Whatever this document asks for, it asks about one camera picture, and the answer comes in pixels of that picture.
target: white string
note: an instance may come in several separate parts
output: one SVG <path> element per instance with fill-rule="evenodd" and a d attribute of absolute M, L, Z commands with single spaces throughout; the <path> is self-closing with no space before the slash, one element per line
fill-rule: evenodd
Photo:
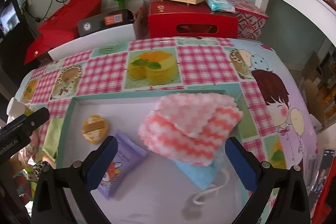
<path fill-rule="evenodd" d="M 214 184 L 211 184 L 210 185 L 210 189 L 206 189 L 200 193 L 198 193 L 196 196 L 193 197 L 193 203 L 196 204 L 196 205 L 203 205 L 205 204 L 205 201 L 199 201 L 200 198 L 206 196 L 207 194 L 210 194 L 210 193 L 213 193 L 213 192 L 216 192 L 216 195 L 218 195 L 218 191 L 219 189 L 223 188 L 230 180 L 230 175 L 229 175 L 229 172 L 223 168 L 221 170 L 221 172 L 223 173 L 223 175 L 226 177 L 225 179 L 225 182 L 221 185 L 221 186 L 216 186 Z"/>

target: brown hair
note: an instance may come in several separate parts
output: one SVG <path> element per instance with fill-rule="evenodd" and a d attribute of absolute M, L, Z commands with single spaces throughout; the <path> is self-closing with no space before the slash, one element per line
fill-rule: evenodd
<path fill-rule="evenodd" d="M 251 72 L 255 80 L 257 81 L 258 87 L 261 94 L 266 102 L 266 105 L 278 102 L 285 103 L 288 105 L 288 95 L 286 87 L 279 76 L 271 71 L 257 69 Z"/>

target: metal screw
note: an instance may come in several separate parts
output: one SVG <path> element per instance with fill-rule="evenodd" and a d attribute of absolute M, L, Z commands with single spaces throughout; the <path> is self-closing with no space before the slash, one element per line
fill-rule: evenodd
<path fill-rule="evenodd" d="M 271 165 L 270 165 L 270 163 L 268 161 L 263 161 L 261 163 L 261 166 L 264 167 L 264 168 L 266 168 L 266 169 L 271 167 Z"/>
<path fill-rule="evenodd" d="M 43 172 L 48 172 L 49 169 L 50 169 L 50 166 L 49 166 L 49 165 L 46 165 L 46 166 L 43 166 L 42 171 L 43 171 Z"/>
<path fill-rule="evenodd" d="M 301 170 L 300 166 L 298 166 L 298 165 L 294 165 L 293 168 L 294 168 L 295 171 L 300 171 Z"/>
<path fill-rule="evenodd" d="M 78 168 L 80 166 L 82 166 L 82 162 L 80 160 L 76 160 L 73 164 L 72 164 L 73 167 L 75 168 Z"/>
<path fill-rule="evenodd" d="M 2 197 L 5 197 L 5 190 L 0 186 L 0 194 L 2 195 Z"/>

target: white shelf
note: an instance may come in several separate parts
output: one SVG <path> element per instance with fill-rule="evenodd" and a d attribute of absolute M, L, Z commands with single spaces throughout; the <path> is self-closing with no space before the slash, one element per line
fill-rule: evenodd
<path fill-rule="evenodd" d="M 266 11 L 269 0 L 256 0 L 255 5 Z M 309 18 L 336 45 L 336 11 L 323 0 L 283 0 Z"/>

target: purple snack package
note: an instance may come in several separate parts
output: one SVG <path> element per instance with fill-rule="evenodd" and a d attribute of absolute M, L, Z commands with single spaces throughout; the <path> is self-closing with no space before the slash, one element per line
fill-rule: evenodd
<path fill-rule="evenodd" d="M 98 186 L 99 192 L 106 199 L 114 195 L 124 176 L 147 155 L 145 150 L 135 145 L 120 130 L 116 131 L 115 137 L 118 141 L 118 152 Z"/>

